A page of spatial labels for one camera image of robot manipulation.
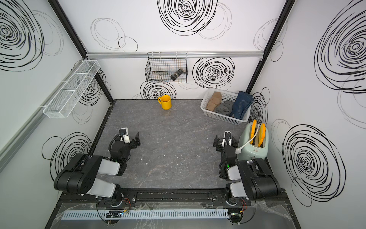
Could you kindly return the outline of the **white plastic basket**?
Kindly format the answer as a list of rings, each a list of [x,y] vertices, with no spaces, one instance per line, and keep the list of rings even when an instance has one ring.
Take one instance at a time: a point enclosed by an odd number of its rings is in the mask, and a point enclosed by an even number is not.
[[[208,89],[203,97],[200,108],[207,117],[233,125],[240,125],[249,121],[251,106],[248,107],[243,115],[235,118],[231,113],[237,96],[238,94],[236,93],[218,89]]]

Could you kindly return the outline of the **grey polka dot skirt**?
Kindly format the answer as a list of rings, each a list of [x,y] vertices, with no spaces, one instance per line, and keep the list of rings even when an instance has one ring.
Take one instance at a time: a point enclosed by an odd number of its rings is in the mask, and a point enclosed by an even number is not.
[[[215,110],[215,113],[218,113],[220,115],[226,115],[230,116],[232,109],[233,109],[234,102],[227,100],[221,103]]]

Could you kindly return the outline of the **tan brown skirt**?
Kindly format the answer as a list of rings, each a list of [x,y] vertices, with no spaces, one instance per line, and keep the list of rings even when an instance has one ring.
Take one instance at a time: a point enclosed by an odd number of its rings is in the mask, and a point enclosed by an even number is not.
[[[214,92],[206,106],[206,110],[213,112],[221,104],[221,101],[222,101],[221,93]]]

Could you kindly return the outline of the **dark blue skirt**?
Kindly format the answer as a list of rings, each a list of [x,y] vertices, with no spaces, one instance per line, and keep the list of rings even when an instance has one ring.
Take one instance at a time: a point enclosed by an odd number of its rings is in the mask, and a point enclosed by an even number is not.
[[[229,116],[241,120],[244,117],[249,106],[252,104],[252,101],[252,95],[243,91],[239,91]]]

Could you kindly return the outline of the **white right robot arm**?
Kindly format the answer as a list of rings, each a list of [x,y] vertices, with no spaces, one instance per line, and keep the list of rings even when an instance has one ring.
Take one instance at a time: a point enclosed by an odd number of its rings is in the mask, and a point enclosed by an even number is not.
[[[221,156],[219,177],[228,182],[225,199],[230,205],[238,201],[248,203],[276,197],[285,191],[262,158],[238,160],[235,153],[237,146],[238,141],[229,132],[225,133],[224,138],[216,136],[213,141],[213,147]]]

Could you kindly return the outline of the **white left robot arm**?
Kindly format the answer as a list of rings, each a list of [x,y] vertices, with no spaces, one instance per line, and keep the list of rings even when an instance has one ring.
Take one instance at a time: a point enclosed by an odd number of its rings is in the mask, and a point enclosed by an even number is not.
[[[113,201],[118,207],[125,201],[121,186],[97,178],[98,175],[122,176],[127,168],[131,150],[141,145],[140,135],[129,136],[122,128],[108,146],[109,157],[77,154],[61,170],[54,181],[54,188],[74,194],[87,194]]]

